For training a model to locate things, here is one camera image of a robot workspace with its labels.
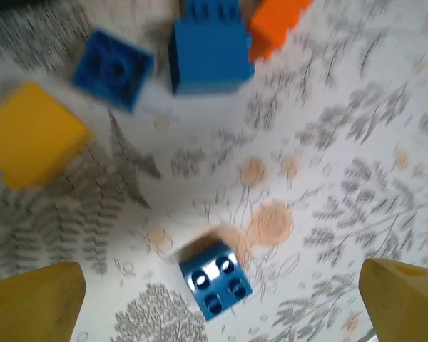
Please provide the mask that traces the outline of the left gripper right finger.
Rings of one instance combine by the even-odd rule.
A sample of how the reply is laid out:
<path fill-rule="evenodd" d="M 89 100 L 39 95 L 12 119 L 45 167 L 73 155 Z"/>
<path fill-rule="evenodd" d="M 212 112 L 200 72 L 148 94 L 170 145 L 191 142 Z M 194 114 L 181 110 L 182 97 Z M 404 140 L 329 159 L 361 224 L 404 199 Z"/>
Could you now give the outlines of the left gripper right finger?
<path fill-rule="evenodd" d="M 379 342 L 428 342 L 428 269 L 366 259 L 359 290 Z"/>

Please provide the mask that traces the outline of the long orange lego brick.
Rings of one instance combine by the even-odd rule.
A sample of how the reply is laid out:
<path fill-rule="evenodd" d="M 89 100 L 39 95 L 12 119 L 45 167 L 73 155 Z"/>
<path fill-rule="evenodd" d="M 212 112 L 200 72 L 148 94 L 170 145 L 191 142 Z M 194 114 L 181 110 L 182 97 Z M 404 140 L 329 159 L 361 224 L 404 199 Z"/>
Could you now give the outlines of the long orange lego brick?
<path fill-rule="evenodd" d="M 252 37 L 249 59 L 266 60 L 281 49 L 311 4 L 312 0 L 262 0 L 248 22 Z"/>

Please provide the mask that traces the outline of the floral patterned table cover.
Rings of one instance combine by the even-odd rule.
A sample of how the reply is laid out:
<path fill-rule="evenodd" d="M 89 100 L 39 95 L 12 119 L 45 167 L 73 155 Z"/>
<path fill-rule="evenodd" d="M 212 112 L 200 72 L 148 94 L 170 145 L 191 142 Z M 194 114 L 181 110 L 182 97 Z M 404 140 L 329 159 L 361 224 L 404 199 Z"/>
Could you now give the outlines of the floral patterned table cover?
<path fill-rule="evenodd" d="M 70 342 L 360 342 L 367 257 L 428 267 L 428 0 L 315 0 L 222 95 L 171 93 L 178 0 L 0 14 L 0 97 L 33 80 L 95 133 L 51 186 L 0 179 L 0 279 L 60 261 Z M 133 112 L 71 83 L 100 29 L 154 56 Z M 206 321 L 179 263 L 222 241 L 251 295 Z"/>

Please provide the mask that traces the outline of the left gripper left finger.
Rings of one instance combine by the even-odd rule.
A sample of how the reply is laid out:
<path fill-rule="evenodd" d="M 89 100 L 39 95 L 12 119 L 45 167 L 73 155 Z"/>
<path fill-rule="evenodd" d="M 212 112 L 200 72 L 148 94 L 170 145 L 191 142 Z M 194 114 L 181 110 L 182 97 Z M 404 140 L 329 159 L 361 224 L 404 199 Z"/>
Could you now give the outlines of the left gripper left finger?
<path fill-rule="evenodd" d="M 70 342 L 85 294 L 76 262 L 1 279 L 0 342 Z"/>

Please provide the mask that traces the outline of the small yellow lego brick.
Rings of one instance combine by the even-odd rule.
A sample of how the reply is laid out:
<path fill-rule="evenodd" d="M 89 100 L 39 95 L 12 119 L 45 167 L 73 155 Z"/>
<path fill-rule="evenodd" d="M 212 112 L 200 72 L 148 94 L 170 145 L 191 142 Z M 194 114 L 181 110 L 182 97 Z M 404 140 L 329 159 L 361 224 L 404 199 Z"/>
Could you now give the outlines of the small yellow lego brick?
<path fill-rule="evenodd" d="M 43 187 L 93 139 L 93 132 L 38 83 L 0 102 L 0 174 L 15 190 Z"/>

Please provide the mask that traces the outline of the small blue lego brick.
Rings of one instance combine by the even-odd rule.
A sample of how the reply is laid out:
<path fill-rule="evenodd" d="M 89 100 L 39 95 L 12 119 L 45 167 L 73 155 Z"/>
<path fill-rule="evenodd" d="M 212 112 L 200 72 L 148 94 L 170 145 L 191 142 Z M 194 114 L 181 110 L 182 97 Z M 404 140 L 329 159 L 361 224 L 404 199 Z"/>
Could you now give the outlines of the small blue lego brick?
<path fill-rule="evenodd" d="M 88 38 L 71 83 L 131 113 L 152 74 L 154 61 L 153 54 L 96 29 Z"/>
<path fill-rule="evenodd" d="M 179 268 L 206 321 L 253 292 L 235 252 L 222 241 L 182 261 Z"/>

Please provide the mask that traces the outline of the large blue lego brick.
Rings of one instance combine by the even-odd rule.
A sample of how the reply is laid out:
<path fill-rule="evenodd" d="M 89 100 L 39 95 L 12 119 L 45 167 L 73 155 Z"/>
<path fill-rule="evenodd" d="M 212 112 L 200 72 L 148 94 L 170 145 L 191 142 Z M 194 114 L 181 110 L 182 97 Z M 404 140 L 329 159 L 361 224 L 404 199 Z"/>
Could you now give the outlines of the large blue lego brick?
<path fill-rule="evenodd" d="M 233 92 L 254 76 L 240 0 L 179 0 L 168 42 L 175 95 Z"/>

